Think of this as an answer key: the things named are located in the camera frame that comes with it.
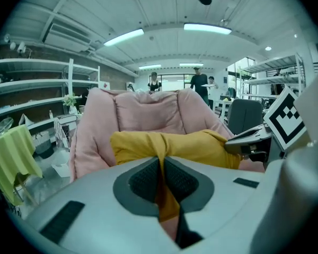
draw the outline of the ceiling light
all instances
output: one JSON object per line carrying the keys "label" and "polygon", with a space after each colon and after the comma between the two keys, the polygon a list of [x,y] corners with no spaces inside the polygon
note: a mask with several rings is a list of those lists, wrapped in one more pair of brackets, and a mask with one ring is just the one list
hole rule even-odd
{"label": "ceiling light", "polygon": [[155,69],[155,68],[161,68],[161,65],[156,64],[156,65],[141,66],[139,67],[139,70]]}
{"label": "ceiling light", "polygon": [[125,40],[129,40],[131,38],[137,37],[137,36],[141,36],[144,34],[144,30],[143,29],[138,29],[129,33],[126,33],[124,35],[118,36],[114,39],[111,39],[107,42],[104,43],[105,46],[112,46],[114,44],[117,44],[121,41],[125,41]]}
{"label": "ceiling light", "polygon": [[180,63],[180,67],[202,67],[203,63]]}
{"label": "ceiling light", "polygon": [[224,28],[216,25],[198,24],[198,23],[186,23],[184,24],[184,30],[206,31],[215,32],[224,35],[228,35],[232,32],[229,28]]}

